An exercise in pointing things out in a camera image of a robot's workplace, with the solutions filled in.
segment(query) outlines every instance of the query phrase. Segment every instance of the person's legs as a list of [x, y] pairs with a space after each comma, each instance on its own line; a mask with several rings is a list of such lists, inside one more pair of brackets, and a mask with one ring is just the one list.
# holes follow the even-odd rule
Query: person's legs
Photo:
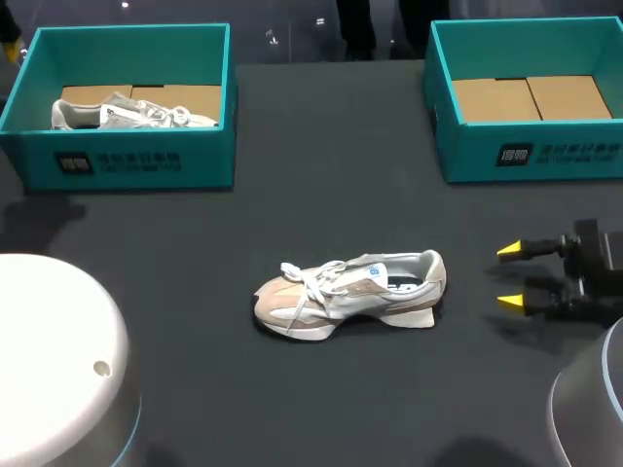
[[400, 0], [405, 34], [417, 58], [426, 55], [430, 22], [450, 18], [449, 0]]
[[9, 10], [6, 0], [0, 0], [0, 43], [2, 43], [9, 61], [16, 63], [23, 42], [21, 41], [21, 30], [13, 19], [13, 14]]
[[370, 16], [369, 0], [337, 0], [342, 38], [347, 42], [347, 57], [371, 59], [377, 37]]

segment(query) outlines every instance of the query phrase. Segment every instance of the teal box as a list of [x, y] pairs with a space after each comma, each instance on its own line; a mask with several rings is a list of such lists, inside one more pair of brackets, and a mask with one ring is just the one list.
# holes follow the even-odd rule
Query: teal box
[[[50, 130], [64, 86], [219, 85], [219, 126]], [[231, 187], [237, 84], [228, 24], [44, 27], [5, 111], [0, 145], [28, 190]], [[63, 171], [60, 161], [82, 167]]]
[[[452, 80], [592, 75], [611, 120], [468, 123]], [[618, 18], [434, 21], [423, 92], [449, 182], [623, 177]]]

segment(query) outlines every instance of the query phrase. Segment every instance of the black pants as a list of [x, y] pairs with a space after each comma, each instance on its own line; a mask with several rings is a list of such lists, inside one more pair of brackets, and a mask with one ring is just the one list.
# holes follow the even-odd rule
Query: black pants
[[[407, 40], [415, 51], [425, 50], [430, 22], [450, 17], [448, 0], [399, 0]], [[377, 47], [369, 0], [337, 0], [342, 38], [352, 49]]]
[[0, 0], [0, 42], [13, 44], [21, 36], [21, 30], [13, 19], [6, 0]]

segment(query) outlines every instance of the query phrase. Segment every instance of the shoelace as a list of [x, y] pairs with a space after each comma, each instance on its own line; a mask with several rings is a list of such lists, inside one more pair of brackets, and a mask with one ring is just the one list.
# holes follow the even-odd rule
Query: shoelace
[[323, 286], [328, 281], [335, 279], [346, 269], [346, 267], [347, 266], [344, 261], [330, 261], [329, 263], [326, 263], [316, 269], [314, 272], [304, 272], [290, 263], [281, 263], [281, 270], [283, 271], [285, 278], [292, 282], [301, 282], [304, 286], [303, 293], [301, 294], [301, 298], [299, 299], [299, 302], [296, 305], [296, 310], [294, 311], [294, 317], [290, 321], [290, 324], [288, 324], [286, 332], [290, 331], [292, 323], [299, 318], [301, 311], [303, 311], [303, 308], [305, 307], [305, 302], [308, 299], [321, 305], [327, 317], [330, 317], [324, 304], [324, 297], [342, 296], [347, 294], [348, 291], [343, 290], [336, 292], [333, 289], [323, 288]]
[[185, 126], [191, 121], [191, 113], [181, 105], [167, 109], [147, 100], [139, 100], [138, 110], [141, 117], [145, 119], [143, 124], [152, 127]]

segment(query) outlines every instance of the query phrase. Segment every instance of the shoe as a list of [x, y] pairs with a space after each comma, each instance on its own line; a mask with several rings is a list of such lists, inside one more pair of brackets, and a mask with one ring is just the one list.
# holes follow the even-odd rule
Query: shoe
[[218, 126], [185, 107], [167, 109], [146, 100], [133, 100], [114, 92], [99, 105], [74, 105], [58, 100], [52, 106], [52, 129], [171, 128]]
[[400, 328], [430, 328], [432, 307], [446, 288], [441, 255], [363, 255], [300, 270], [282, 263], [283, 277], [255, 293], [255, 316], [276, 333], [322, 341], [346, 319], [364, 314]]

